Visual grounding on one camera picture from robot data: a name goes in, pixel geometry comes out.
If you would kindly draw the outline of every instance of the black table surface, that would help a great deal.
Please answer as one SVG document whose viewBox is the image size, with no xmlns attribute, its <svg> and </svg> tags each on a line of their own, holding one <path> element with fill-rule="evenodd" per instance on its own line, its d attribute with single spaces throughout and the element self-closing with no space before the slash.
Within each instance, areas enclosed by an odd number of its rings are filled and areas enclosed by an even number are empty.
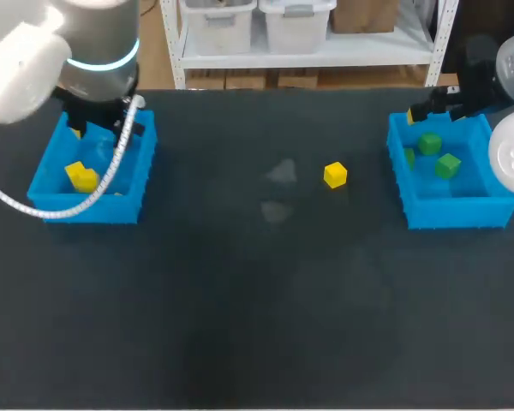
<svg viewBox="0 0 514 411">
<path fill-rule="evenodd" d="M 514 218 L 403 217 L 387 117 L 426 92 L 145 96 L 159 143 L 138 225 L 0 203 L 0 407 L 514 407 Z M 59 115 L 0 127 L 17 199 Z M 286 159 L 297 181 L 270 181 Z M 350 182 L 332 191 L 334 161 Z"/>
</svg>

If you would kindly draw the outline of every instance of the green block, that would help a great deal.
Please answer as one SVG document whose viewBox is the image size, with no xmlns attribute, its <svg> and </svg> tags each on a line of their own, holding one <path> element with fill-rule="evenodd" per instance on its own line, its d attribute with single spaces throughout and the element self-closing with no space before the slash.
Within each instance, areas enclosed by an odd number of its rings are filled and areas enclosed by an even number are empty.
<svg viewBox="0 0 514 411">
<path fill-rule="evenodd" d="M 448 180 L 456 175 L 461 167 L 461 160 L 447 153 L 436 162 L 436 176 Z"/>
<path fill-rule="evenodd" d="M 425 133 L 419 139 L 418 146 L 425 156 L 433 156 L 442 148 L 442 139 L 437 134 Z"/>
<path fill-rule="evenodd" d="M 415 167 L 415 150 L 412 148 L 404 148 L 403 153 L 408 160 L 409 168 L 413 169 Z"/>
</svg>

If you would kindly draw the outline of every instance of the white coiled cable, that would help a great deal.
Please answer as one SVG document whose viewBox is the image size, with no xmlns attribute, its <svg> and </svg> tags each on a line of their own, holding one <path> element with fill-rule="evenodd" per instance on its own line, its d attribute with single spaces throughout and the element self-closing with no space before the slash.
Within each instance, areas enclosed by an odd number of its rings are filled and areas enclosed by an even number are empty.
<svg viewBox="0 0 514 411">
<path fill-rule="evenodd" d="M 15 201 L 1 190 L 0 200 L 6 203 L 8 206 L 15 208 L 17 211 L 23 212 L 29 216 L 45 218 L 49 220 L 73 217 L 87 210 L 97 200 L 99 200 L 99 197 L 101 197 L 101 195 L 105 193 L 106 189 L 111 184 L 112 179 L 114 178 L 114 175 L 116 174 L 118 167 L 120 166 L 123 154 L 126 151 L 129 136 L 131 135 L 131 128 L 133 127 L 135 115 L 137 114 L 137 109 L 142 109 L 144 106 L 145 99 L 142 96 L 134 95 L 128 108 L 128 114 L 126 115 L 126 120 L 123 124 L 122 133 L 120 134 L 120 140 L 118 141 L 117 149 L 114 151 L 114 156 L 112 157 L 111 165 L 109 166 L 109 169 L 106 171 L 105 176 L 103 176 L 101 183 L 98 185 L 95 191 L 91 193 L 89 197 L 87 197 L 87 199 L 82 201 L 79 205 L 75 205 L 74 207 L 69 208 L 68 210 L 62 211 L 38 210 L 36 208 L 24 205 L 19 201 Z"/>
</svg>

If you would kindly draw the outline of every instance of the blue bin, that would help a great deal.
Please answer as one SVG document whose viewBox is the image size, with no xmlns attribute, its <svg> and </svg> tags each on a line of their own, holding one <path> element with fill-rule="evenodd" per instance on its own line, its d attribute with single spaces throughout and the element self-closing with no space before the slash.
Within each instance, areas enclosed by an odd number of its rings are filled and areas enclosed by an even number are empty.
<svg viewBox="0 0 514 411">
<path fill-rule="evenodd" d="M 448 114 L 430 115 L 412 126 L 407 115 L 392 114 L 387 139 L 403 212 L 410 229 L 505 227 L 514 212 L 514 194 L 495 177 L 489 163 L 492 130 L 484 115 L 452 122 Z M 438 155 L 423 156 L 417 141 L 424 133 L 442 138 Z M 404 148 L 415 150 L 410 166 Z M 450 180 L 435 175 L 439 157 L 450 152 L 461 168 Z"/>
<path fill-rule="evenodd" d="M 115 136 L 111 131 L 88 123 L 86 135 L 78 140 L 67 126 L 67 120 L 63 113 L 28 189 L 28 198 L 41 210 L 68 209 L 87 198 L 87 194 L 74 190 L 65 166 L 81 161 L 102 177 L 112 160 Z M 130 138 L 107 192 L 81 214 L 47 222 L 137 223 L 157 136 L 151 111 L 139 111 L 135 120 L 145 126 L 145 133 L 142 136 L 133 134 Z"/>
</svg>

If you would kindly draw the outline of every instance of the yellow cube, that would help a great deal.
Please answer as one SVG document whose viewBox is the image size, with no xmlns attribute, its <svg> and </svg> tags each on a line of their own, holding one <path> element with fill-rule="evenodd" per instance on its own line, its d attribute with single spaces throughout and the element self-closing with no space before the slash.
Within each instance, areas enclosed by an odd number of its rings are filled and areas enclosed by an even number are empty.
<svg viewBox="0 0 514 411">
<path fill-rule="evenodd" d="M 408 125 L 412 126 L 415 124 L 413 121 L 413 113 L 411 112 L 411 109 L 408 110 Z"/>
<path fill-rule="evenodd" d="M 93 169 L 86 169 L 72 181 L 78 193 L 93 193 L 99 184 L 99 174 Z"/>
<path fill-rule="evenodd" d="M 330 188 L 337 188 L 346 183 L 349 172 L 338 161 L 324 168 L 324 181 Z"/>
<path fill-rule="evenodd" d="M 81 161 L 77 161 L 76 163 L 72 163 L 65 167 L 65 171 L 67 172 L 67 176 L 72 181 L 79 173 L 83 172 L 86 169 L 84 164 Z"/>
<path fill-rule="evenodd" d="M 99 174 L 93 169 L 86 169 L 81 161 L 68 165 L 65 171 L 78 193 L 93 193 L 99 184 Z"/>
</svg>

